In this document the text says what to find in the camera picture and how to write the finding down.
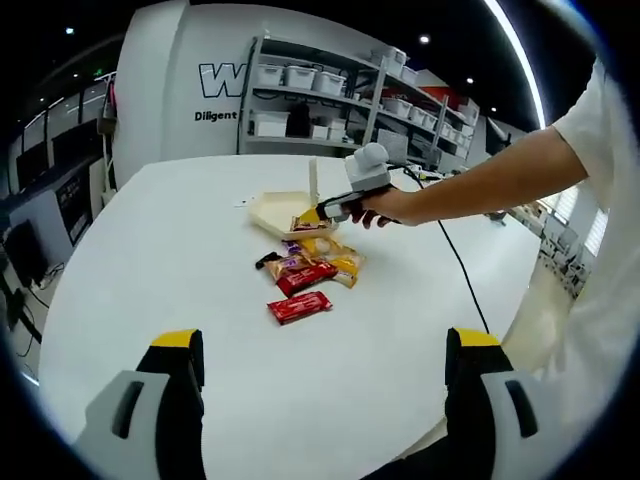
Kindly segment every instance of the black ceiling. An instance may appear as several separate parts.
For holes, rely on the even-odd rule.
[[[11,74],[5,92],[2,137],[8,140],[18,122],[29,121],[41,108],[39,99],[53,95],[47,90],[51,73],[83,50],[118,33],[124,33],[133,12],[153,1],[104,2],[72,0],[65,2],[16,2],[25,27],[12,30],[5,45],[12,45],[5,66]],[[491,114],[523,130],[537,127],[528,84],[517,57],[482,0],[422,0],[420,7],[384,6],[382,13],[372,7],[340,9],[329,2],[263,2],[324,17],[350,26],[385,43],[405,50],[414,69],[428,68],[458,93],[472,97]],[[518,32],[532,63],[547,121],[563,114],[576,100],[587,81],[593,55],[568,28],[534,1],[500,0]],[[66,35],[65,28],[75,29]],[[421,34],[431,42],[418,42]],[[105,68],[117,63],[119,43],[105,49]],[[72,80],[64,72],[66,91],[90,78],[96,60],[80,65],[81,76]],[[473,85],[466,83],[474,79]]]

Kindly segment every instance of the desk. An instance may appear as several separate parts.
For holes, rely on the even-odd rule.
[[[284,297],[254,262],[279,242],[239,205],[262,191],[306,190],[308,158],[153,164],[107,205],[65,269],[43,335],[41,394],[64,438],[77,437],[86,405],[153,338],[184,328],[204,337],[209,478],[358,479],[442,418],[447,329],[482,323],[437,225],[345,223],[339,239],[368,259],[353,290],[320,284],[333,310],[286,327],[268,313]],[[318,184],[323,197],[348,189],[341,159],[318,159]],[[511,218],[445,226],[504,337],[539,239]]]

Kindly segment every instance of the yellow snack package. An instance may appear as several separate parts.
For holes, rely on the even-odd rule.
[[[298,240],[298,245],[300,245],[311,258],[325,257],[326,255],[338,255],[345,252],[355,253],[354,249],[345,247],[331,238],[303,238]]]
[[[358,281],[358,271],[362,260],[362,257],[358,254],[338,255],[328,259],[328,262],[338,269],[338,273],[333,277],[333,280],[352,288]]]
[[[349,288],[358,281],[364,257],[353,248],[341,245],[331,238],[304,238],[298,240],[298,244],[311,258],[328,262],[338,269],[333,280]]]

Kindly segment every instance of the hand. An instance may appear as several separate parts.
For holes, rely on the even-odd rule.
[[[362,210],[352,213],[353,223],[362,220],[364,228],[369,229],[371,222],[376,216],[379,216],[377,225],[380,228],[393,220],[397,220],[403,225],[415,226],[419,222],[415,221],[411,215],[414,195],[394,187],[380,195],[368,197],[362,201]]]

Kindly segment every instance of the white shirt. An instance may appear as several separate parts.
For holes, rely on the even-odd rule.
[[[574,445],[615,393],[640,326],[640,155],[622,98],[596,62],[585,92],[554,125],[609,209],[592,273],[542,374]]]

